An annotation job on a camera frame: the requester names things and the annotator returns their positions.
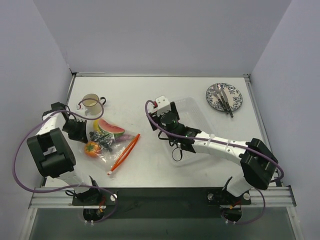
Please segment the clear zip bag orange seal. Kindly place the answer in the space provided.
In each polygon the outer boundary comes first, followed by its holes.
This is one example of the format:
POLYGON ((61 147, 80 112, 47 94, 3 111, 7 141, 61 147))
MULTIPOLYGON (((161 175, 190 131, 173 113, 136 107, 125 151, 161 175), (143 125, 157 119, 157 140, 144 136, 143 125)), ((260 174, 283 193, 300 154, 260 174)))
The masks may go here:
MULTIPOLYGON (((94 128, 93 128, 93 121, 94 120, 91 120, 87 123, 86 134, 87 134, 88 142, 92 142, 90 140, 89 133, 95 132, 94 128)), ((125 128, 123 128, 123 129, 125 130, 124 134, 132 135, 132 136, 134 136, 134 138, 129 141, 123 141, 123 142, 116 142, 115 141, 111 145, 112 152, 109 152, 108 150, 101 148, 101 153, 100 153, 99 157, 92 158, 92 157, 89 157, 86 155, 86 158, 88 160, 92 161, 97 166, 103 168, 108 176, 112 175, 113 172, 115 172, 116 169, 128 158, 129 154, 132 152, 132 150, 134 149, 134 147, 136 146, 136 144, 138 143, 138 141, 140 140, 140 137, 141 137, 141 135, 139 133, 129 131, 125 128)), ((114 135, 114 138, 117 138, 117 137, 124 135, 124 134, 113 134, 113 135, 114 135)), ((80 148, 84 154, 85 154, 85 152, 84 152, 85 145, 80 148)))

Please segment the fake purple eggplant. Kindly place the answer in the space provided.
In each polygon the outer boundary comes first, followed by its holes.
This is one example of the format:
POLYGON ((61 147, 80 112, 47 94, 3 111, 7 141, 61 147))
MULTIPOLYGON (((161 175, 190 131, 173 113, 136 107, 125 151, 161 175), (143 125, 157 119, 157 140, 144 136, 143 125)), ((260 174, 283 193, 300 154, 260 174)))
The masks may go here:
POLYGON ((129 140, 132 140, 134 138, 134 136, 130 135, 130 134, 123 134, 121 136, 118 136, 115 138, 115 141, 117 143, 120 143, 120 142, 126 142, 126 141, 129 141, 129 140))

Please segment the fake dark grape bunch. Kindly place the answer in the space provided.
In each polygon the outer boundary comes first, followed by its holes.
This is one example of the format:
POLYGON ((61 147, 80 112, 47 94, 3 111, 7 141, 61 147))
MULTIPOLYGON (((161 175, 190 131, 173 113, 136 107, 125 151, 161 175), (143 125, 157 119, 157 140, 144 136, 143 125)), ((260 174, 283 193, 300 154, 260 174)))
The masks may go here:
POLYGON ((91 141, 96 142, 104 150, 112 152, 112 144, 115 143, 115 137, 112 133, 102 133, 98 131, 90 131, 89 138, 91 141))

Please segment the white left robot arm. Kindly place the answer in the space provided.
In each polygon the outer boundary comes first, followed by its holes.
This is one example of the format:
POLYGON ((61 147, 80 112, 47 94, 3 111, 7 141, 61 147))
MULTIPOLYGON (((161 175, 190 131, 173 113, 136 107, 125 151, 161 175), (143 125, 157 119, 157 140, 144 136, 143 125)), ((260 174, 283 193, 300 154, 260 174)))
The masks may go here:
POLYGON ((44 124, 26 143, 39 173, 43 177, 59 179, 73 191, 65 193, 82 204, 95 206, 103 198, 96 181, 76 168, 76 157, 68 139, 87 144, 87 121, 70 118, 67 106, 61 102, 51 104, 51 110, 42 115, 44 124))

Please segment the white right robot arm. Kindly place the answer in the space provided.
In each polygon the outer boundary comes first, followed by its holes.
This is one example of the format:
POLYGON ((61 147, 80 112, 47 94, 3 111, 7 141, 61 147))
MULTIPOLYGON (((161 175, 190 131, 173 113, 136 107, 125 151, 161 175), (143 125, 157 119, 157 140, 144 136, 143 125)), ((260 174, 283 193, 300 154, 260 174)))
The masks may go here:
POLYGON ((252 188, 266 190, 273 182, 279 162, 261 140, 234 141, 217 137, 181 124, 174 102, 164 106, 152 104, 153 110, 145 112, 152 129, 164 133, 165 140, 180 152, 215 156, 241 167, 240 174, 231 176, 222 188, 221 197, 225 203, 233 204, 252 188))

